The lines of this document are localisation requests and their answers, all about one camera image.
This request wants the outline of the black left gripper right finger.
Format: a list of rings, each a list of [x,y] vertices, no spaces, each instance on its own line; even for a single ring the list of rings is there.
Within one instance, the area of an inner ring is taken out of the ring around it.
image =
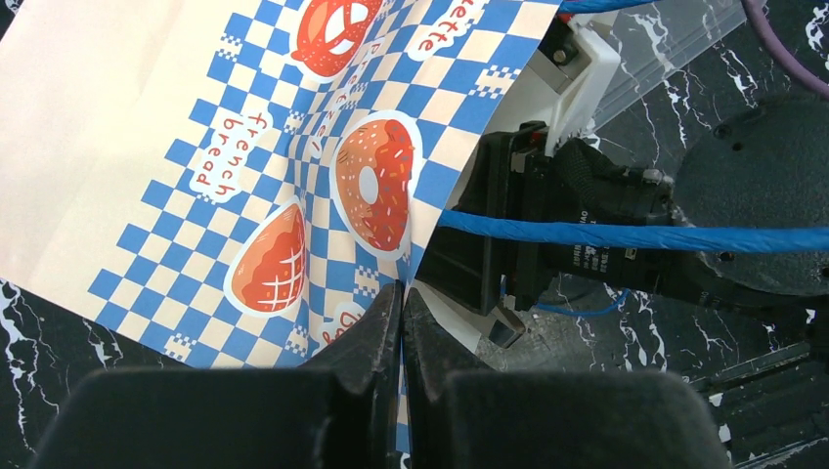
[[[727,468],[704,400],[661,372],[497,371],[411,290],[403,311],[415,468]]]

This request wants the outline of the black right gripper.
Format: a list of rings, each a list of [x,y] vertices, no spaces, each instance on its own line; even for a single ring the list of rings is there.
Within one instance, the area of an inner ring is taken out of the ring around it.
[[[727,118],[671,177],[547,128],[484,136],[417,273],[487,316],[561,312],[562,274],[771,320],[828,307],[828,104],[782,95]]]

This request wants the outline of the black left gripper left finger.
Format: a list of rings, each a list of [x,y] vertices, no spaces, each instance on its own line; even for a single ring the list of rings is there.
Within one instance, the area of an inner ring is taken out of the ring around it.
[[[119,368],[87,376],[34,468],[398,468],[404,288],[383,286],[296,367]]]

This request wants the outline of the clear plastic tray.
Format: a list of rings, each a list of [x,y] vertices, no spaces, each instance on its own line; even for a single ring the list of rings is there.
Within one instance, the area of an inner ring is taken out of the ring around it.
[[[594,114],[599,129],[745,22],[738,1],[657,1],[623,9],[600,36],[620,65]]]

